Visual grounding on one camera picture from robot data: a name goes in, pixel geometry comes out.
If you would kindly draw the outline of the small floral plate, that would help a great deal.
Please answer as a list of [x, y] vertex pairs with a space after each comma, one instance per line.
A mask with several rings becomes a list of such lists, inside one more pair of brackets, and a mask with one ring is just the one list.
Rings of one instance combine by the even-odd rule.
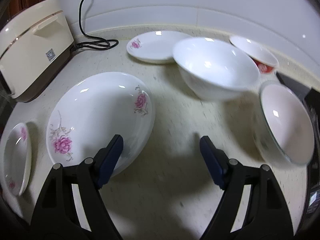
[[31, 172], [31, 139], [25, 123], [20, 122], [9, 133], [3, 161], [5, 184], [13, 196], [19, 197], [28, 186]]
[[173, 63], [172, 50], [180, 40], [191, 36], [179, 31], [150, 31], [132, 38], [126, 45], [127, 53], [139, 61], [151, 64]]

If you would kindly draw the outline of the grey patterned white bowl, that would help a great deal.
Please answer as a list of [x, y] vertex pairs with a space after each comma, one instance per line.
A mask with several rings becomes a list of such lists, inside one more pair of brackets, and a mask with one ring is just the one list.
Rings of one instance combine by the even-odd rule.
[[315, 147], [312, 123], [299, 98], [286, 86], [266, 81], [252, 116], [253, 139], [264, 161], [282, 169], [310, 163]]

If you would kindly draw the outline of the large floral plate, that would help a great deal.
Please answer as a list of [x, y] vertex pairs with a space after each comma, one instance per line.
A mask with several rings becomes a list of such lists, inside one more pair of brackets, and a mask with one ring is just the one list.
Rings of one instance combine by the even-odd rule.
[[155, 113], [152, 94], [139, 78], [121, 72], [90, 76], [74, 85], [51, 113], [46, 131], [50, 159], [78, 165], [119, 134], [124, 148], [112, 173], [116, 176], [145, 147]]

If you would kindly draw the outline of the red banded white bowl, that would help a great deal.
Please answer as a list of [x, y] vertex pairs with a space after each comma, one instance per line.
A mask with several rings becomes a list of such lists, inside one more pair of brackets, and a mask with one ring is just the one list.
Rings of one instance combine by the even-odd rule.
[[258, 42], [237, 35], [230, 36], [229, 41], [255, 62], [261, 74], [271, 73], [279, 67], [278, 59]]

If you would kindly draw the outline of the large white floral bowl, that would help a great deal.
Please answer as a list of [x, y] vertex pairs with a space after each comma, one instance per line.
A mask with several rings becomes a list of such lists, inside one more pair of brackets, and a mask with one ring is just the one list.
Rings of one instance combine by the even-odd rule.
[[172, 55], [187, 86], [202, 100], [229, 101], [260, 79], [255, 62], [233, 45], [207, 37], [177, 42]]

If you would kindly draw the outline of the cream rice cooker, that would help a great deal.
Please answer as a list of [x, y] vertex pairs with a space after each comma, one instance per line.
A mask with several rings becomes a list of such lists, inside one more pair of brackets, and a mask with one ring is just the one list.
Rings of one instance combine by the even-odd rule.
[[1, 84], [18, 102], [38, 97], [70, 57], [74, 38], [58, 0], [23, 10], [1, 30]]

